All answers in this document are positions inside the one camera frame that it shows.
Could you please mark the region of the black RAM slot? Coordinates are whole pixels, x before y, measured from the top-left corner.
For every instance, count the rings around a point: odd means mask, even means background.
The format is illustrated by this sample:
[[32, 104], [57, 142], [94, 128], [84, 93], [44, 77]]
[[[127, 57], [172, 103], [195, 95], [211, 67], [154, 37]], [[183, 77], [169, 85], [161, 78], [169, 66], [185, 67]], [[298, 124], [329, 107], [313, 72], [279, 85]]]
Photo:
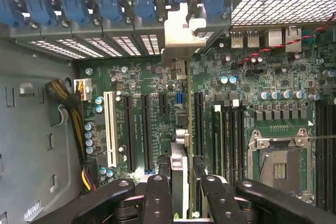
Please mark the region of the black RAM slot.
[[[327, 135], [328, 136], [333, 136], [334, 135], [334, 130], [333, 130], [333, 122], [334, 122], [334, 105], [328, 106], [327, 109]], [[327, 168], [326, 168], [326, 175], [327, 175], [327, 185], [326, 185], [326, 204], [328, 207], [328, 211], [333, 212], [334, 210], [334, 204], [333, 204], [333, 138], [328, 138], [326, 145], [327, 145]]]
[[238, 177], [244, 178], [245, 166], [245, 139], [244, 139], [244, 110], [239, 107], [237, 111], [237, 143], [238, 143]]
[[233, 185], [237, 181], [237, 146], [236, 146], [236, 108], [231, 108], [232, 120], [232, 180]]
[[[316, 102], [316, 136], [324, 134], [324, 104]], [[323, 139], [316, 140], [316, 197], [317, 206], [324, 209], [324, 142]]]
[[228, 107], [224, 107], [223, 109], [223, 151], [225, 156], [225, 178], [229, 184], [231, 184], [230, 177], [230, 159], [229, 159], [229, 129], [228, 129], [228, 115], [227, 115]]

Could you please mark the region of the long black expansion slot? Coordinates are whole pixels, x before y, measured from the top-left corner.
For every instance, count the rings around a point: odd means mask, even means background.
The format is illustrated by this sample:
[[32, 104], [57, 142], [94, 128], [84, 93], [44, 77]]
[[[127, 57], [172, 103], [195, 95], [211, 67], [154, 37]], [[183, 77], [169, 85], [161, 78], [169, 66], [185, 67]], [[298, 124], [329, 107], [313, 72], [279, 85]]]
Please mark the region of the long black expansion slot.
[[135, 150], [135, 122], [133, 111], [133, 97], [126, 95], [123, 97], [124, 105], [124, 129], [126, 137], [126, 151], [128, 171], [135, 172], [137, 168], [136, 150]]
[[203, 156], [204, 144], [204, 107], [203, 93], [194, 93], [194, 124], [195, 124], [195, 153], [198, 156]]
[[148, 94], [141, 95], [142, 109], [142, 136], [144, 147], [144, 169], [150, 171], [153, 167], [152, 153], [152, 127], [151, 127], [151, 103]]

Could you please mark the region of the silver CPU socket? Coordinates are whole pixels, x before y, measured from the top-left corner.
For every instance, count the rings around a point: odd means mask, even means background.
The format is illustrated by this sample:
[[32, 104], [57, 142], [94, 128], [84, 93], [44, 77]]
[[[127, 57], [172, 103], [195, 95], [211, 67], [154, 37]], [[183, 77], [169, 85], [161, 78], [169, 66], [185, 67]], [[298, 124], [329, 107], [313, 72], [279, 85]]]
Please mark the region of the silver CPU socket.
[[253, 130], [247, 149], [247, 177], [311, 203], [312, 147], [305, 128], [292, 136], [263, 137]]

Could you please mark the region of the white expansion slot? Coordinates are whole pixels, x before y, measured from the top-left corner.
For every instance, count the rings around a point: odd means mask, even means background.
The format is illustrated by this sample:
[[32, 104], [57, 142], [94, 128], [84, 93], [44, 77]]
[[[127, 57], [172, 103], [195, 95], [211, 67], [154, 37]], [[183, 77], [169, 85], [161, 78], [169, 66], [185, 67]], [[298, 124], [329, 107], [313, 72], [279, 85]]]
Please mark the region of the white expansion slot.
[[103, 98], [108, 167], [116, 167], [118, 164], [118, 133], [114, 93], [112, 91], [104, 92]]

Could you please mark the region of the short black expansion slot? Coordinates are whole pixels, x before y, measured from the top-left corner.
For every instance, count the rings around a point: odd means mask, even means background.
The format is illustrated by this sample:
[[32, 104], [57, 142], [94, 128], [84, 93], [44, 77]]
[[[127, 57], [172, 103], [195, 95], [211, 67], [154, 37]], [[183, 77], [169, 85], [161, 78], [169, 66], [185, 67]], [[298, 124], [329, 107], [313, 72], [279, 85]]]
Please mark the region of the short black expansion slot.
[[159, 110], [160, 115], [167, 115], [168, 114], [168, 108], [167, 108], [167, 96], [165, 93], [159, 94]]

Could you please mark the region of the blue expansion slot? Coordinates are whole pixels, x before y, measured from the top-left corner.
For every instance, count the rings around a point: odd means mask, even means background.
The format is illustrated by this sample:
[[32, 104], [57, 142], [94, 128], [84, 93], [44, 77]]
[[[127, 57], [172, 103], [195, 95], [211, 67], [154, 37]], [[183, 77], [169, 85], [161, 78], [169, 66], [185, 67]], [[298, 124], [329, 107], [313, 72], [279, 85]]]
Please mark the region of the blue expansion slot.
[[184, 94], [182, 92], [176, 93], [174, 106], [178, 109], [184, 108]]

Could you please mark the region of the green motherboard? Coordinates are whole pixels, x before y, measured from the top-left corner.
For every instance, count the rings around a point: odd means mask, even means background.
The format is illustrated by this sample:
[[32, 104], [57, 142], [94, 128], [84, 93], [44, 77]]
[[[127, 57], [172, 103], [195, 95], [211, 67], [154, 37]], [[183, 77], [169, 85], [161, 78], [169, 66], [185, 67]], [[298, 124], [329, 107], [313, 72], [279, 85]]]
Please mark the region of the green motherboard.
[[[334, 105], [333, 130], [336, 135], [336, 41], [330, 29], [301, 43], [302, 51], [295, 54], [282, 49], [252, 56], [248, 47], [231, 48], [230, 39], [221, 38], [215, 48], [204, 55], [191, 58], [193, 157], [195, 153], [194, 93], [203, 93], [205, 173], [225, 178], [223, 143], [223, 109], [228, 107], [229, 159], [232, 180], [232, 120], [231, 108], [236, 108], [237, 181], [238, 135], [237, 111], [244, 110], [245, 166], [247, 177], [247, 149], [253, 130], [263, 137], [292, 136], [302, 127], [309, 139], [316, 136], [316, 102], [324, 104], [324, 134], [327, 136], [327, 109]], [[147, 174], [159, 172], [158, 158], [172, 155], [177, 135], [182, 138], [187, 129], [186, 82], [176, 79], [175, 67], [166, 67], [158, 57], [90, 60], [81, 62], [79, 79], [92, 81], [92, 100], [83, 102], [85, 121], [85, 150], [88, 164], [85, 170], [96, 187], [117, 178], [139, 181]], [[112, 91], [115, 99], [118, 133], [118, 164], [108, 167], [106, 125], [103, 93]], [[184, 108], [174, 106], [177, 92], [184, 94]], [[167, 115], [160, 115], [159, 94], [167, 96]], [[144, 169], [141, 95], [148, 94], [151, 103], [152, 153], [154, 167]], [[133, 97], [135, 122], [136, 170], [128, 171], [124, 129], [123, 97]], [[312, 147], [314, 198], [316, 197], [316, 141]], [[327, 185], [327, 140], [324, 142], [324, 210]], [[336, 214], [336, 139], [333, 140], [333, 204]]]

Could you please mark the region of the white power connector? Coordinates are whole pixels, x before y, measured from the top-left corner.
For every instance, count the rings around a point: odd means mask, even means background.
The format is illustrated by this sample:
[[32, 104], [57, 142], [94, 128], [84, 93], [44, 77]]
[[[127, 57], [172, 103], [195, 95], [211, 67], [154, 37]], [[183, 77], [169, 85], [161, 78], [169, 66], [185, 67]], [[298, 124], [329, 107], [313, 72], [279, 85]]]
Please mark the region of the white power connector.
[[92, 81], [90, 78], [75, 79], [74, 80], [74, 93], [81, 102], [92, 100]]

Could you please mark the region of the silver port block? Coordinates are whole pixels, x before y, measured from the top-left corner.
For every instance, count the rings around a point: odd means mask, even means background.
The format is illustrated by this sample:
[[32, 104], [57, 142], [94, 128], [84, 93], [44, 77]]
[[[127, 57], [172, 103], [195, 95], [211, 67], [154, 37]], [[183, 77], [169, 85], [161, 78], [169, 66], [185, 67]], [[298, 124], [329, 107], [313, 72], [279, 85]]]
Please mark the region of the silver port block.
[[244, 37], [241, 32], [231, 32], [231, 48], [243, 48], [244, 47]]
[[256, 31], [249, 31], [247, 33], [247, 47], [259, 48], [259, 34]]
[[[296, 41], [301, 39], [302, 30], [297, 26], [289, 26], [285, 30], [285, 42]], [[288, 44], [285, 46], [286, 52], [299, 53], [302, 51], [301, 41], [295, 42], [293, 44]]]
[[268, 46], [270, 49], [282, 47], [282, 29], [268, 30]]

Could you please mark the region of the black open PC case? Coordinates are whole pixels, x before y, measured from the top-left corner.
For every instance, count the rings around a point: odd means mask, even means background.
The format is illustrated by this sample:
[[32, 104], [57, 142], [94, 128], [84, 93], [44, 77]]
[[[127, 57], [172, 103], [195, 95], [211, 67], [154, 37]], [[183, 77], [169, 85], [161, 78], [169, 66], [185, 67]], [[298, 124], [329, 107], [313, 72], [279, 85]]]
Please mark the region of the black open PC case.
[[[120, 0], [123, 20], [111, 22], [101, 16], [97, 0], [85, 0], [90, 21], [78, 25], [64, 15], [60, 0], [50, 0], [57, 24], [44, 26], [30, 18], [25, 0], [14, 1], [25, 26], [0, 23], [0, 224], [32, 224], [100, 188], [85, 170], [89, 160], [83, 102], [73, 85], [80, 77], [79, 63], [158, 57], [164, 66], [175, 67], [162, 62], [164, 22], [168, 11], [178, 11], [181, 3], [154, 0], [155, 18], [143, 21], [134, 13], [132, 0]], [[214, 18], [206, 17], [203, 0], [186, 4], [187, 22], [206, 20], [206, 27], [195, 31], [205, 46], [192, 57], [208, 53], [224, 37], [231, 45], [234, 31], [243, 34], [244, 47], [249, 31], [259, 34], [260, 45], [252, 48], [252, 56], [286, 51], [286, 45], [328, 29], [336, 41], [336, 0], [224, 0], [224, 13]], [[301, 28], [301, 39], [285, 42], [289, 26]], [[281, 48], [269, 48], [270, 29], [282, 29]], [[139, 181], [117, 179], [138, 184], [144, 176]], [[182, 176], [173, 172], [171, 176], [173, 196], [172, 180], [181, 182]], [[192, 218], [182, 220], [182, 205], [172, 203], [173, 224], [213, 224], [202, 214], [196, 183], [194, 178]]]

